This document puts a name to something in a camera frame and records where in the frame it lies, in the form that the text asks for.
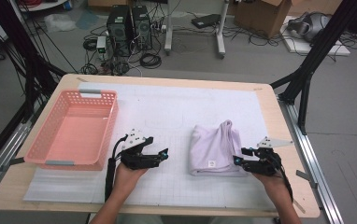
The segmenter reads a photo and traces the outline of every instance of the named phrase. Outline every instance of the white object on floor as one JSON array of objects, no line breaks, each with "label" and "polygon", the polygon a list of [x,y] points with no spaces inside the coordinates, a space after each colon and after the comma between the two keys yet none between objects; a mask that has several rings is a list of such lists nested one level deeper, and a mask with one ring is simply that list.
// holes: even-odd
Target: white object on floor
[{"label": "white object on floor", "polygon": [[[287,30],[289,20],[294,19],[296,19],[296,17],[287,16],[284,20],[283,25],[280,28],[280,33],[284,37],[284,44],[286,45],[290,53],[307,54],[310,52],[311,49],[309,42],[307,42],[304,38],[298,35],[296,31]],[[349,56],[350,51],[345,46],[342,46],[342,43],[340,41],[336,41],[336,44],[331,48],[328,55]]]}]

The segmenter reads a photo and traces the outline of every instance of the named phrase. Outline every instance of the robotic arm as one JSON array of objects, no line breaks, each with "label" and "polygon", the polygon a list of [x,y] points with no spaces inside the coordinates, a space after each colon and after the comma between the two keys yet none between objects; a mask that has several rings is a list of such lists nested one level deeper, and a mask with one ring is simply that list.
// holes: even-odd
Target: robotic arm
[{"label": "robotic arm", "polygon": [[278,153],[274,152],[273,147],[281,147],[293,144],[293,141],[281,141],[281,140],[272,140],[265,138],[257,146],[261,146],[257,149],[254,148],[242,148],[242,154],[247,156],[256,156],[260,158],[258,161],[247,161],[243,158],[234,156],[234,164],[241,166],[245,171],[259,174],[259,175],[276,175],[278,172],[281,173],[281,178],[286,185],[287,190],[290,193],[290,197],[293,201],[293,190],[290,185],[289,179],[286,176],[284,167],[281,164],[281,158]]}]

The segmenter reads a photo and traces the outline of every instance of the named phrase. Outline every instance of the hand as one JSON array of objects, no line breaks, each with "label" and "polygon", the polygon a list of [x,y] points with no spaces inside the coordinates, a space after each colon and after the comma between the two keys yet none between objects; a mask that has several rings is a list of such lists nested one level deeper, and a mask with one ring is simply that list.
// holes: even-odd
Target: hand
[{"label": "hand", "polygon": [[123,163],[119,164],[115,172],[114,188],[112,189],[111,195],[91,223],[114,223],[118,212],[127,197],[132,193],[138,179],[146,172],[147,169],[131,170]]},{"label": "hand", "polygon": [[263,183],[266,194],[271,199],[272,203],[276,206],[280,221],[282,224],[298,224],[301,223],[300,218],[296,214],[290,193],[287,190],[281,173],[276,175],[258,175],[253,174],[257,179]]},{"label": "hand", "polygon": [[112,193],[127,197],[132,193],[135,188],[138,179],[145,174],[148,169],[131,170],[127,168],[123,163],[120,163],[116,169],[116,175],[114,180],[114,188]]}]

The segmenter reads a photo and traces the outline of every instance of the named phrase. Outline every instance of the folded towel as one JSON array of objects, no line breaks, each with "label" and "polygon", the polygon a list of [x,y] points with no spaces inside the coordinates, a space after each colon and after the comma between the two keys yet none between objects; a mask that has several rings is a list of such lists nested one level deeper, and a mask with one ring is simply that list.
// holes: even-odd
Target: folded towel
[{"label": "folded towel", "polygon": [[246,176],[248,173],[234,165],[233,155],[242,156],[240,136],[226,120],[218,129],[196,125],[190,147],[192,175]]}]

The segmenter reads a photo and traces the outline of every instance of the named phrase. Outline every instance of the concrete floor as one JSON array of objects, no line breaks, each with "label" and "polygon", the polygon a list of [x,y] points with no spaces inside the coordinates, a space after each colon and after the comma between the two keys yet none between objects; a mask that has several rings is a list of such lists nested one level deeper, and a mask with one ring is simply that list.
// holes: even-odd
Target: concrete floor
[{"label": "concrete floor", "polygon": [[[59,8],[44,13],[63,13]],[[50,38],[76,69],[84,65],[83,37],[93,28],[106,23],[106,17],[81,8],[69,12],[81,29],[51,33]],[[191,27],[189,19],[176,24]],[[232,18],[227,18],[232,27]],[[73,69],[64,61],[48,39],[42,35],[53,64],[67,72]],[[234,82],[272,83],[295,71],[304,57],[289,53],[283,43],[272,47],[255,46],[247,35],[225,38],[226,56],[216,53],[212,35],[180,32],[174,34],[169,56],[161,50],[162,65],[154,70],[132,69],[129,77],[165,77]],[[20,83],[9,60],[0,61],[0,132],[24,101]],[[345,223],[357,223],[357,49],[349,57],[326,58],[312,79],[307,110],[307,133],[330,190]],[[51,212],[2,212],[0,223],[85,223],[87,214]],[[206,223],[202,217],[164,217],[166,223]],[[324,216],[304,219],[304,223],[327,223]],[[270,223],[255,218],[253,223]]]}]

